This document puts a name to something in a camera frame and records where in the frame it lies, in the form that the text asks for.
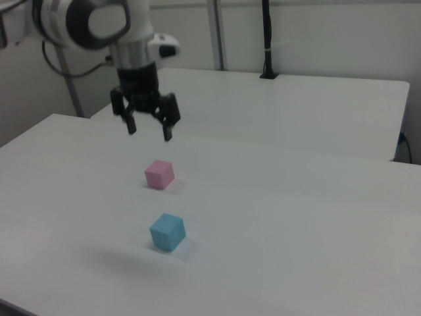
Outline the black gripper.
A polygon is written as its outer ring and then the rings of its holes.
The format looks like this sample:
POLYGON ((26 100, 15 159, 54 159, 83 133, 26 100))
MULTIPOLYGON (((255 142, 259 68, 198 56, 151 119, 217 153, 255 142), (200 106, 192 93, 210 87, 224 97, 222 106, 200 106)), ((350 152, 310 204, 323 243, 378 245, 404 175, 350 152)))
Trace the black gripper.
POLYGON ((117 69, 120 87, 111 90, 111 105, 115 116, 126 123, 129 135, 136 133, 133 112, 153 113, 161 123, 165 142, 172 139, 172 129, 181 119, 176 96, 159 94, 156 63, 136 69, 117 69))

